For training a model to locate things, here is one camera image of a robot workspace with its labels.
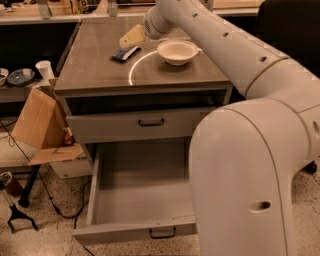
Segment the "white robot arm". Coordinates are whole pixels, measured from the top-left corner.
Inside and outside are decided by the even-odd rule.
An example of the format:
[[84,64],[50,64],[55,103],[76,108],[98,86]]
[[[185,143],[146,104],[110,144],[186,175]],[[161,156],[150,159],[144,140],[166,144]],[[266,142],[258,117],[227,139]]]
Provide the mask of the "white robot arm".
[[202,256],[297,256],[291,187],[317,159],[319,80],[199,0],[156,0],[142,38],[179,27],[244,99],[208,114],[189,150]]

